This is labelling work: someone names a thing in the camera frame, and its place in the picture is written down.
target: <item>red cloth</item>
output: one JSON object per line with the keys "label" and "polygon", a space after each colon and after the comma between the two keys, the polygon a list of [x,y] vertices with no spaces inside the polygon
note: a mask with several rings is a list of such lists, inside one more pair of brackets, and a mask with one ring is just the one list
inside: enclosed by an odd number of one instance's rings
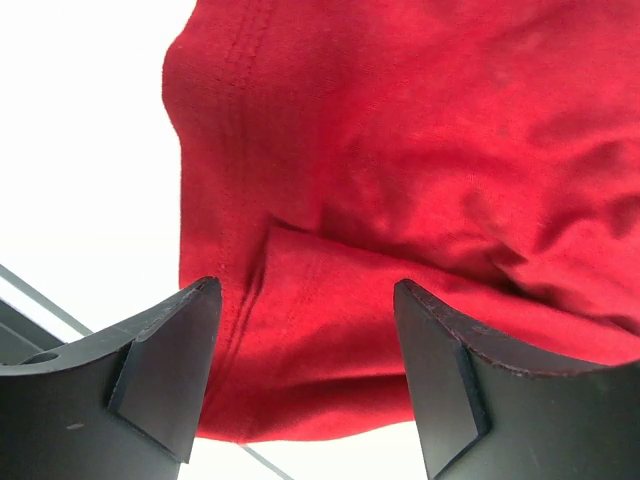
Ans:
{"label": "red cloth", "polygon": [[218,276],[199,434],[410,420],[409,277],[576,358],[640,358],[640,4],[200,0],[170,48],[181,282]]}

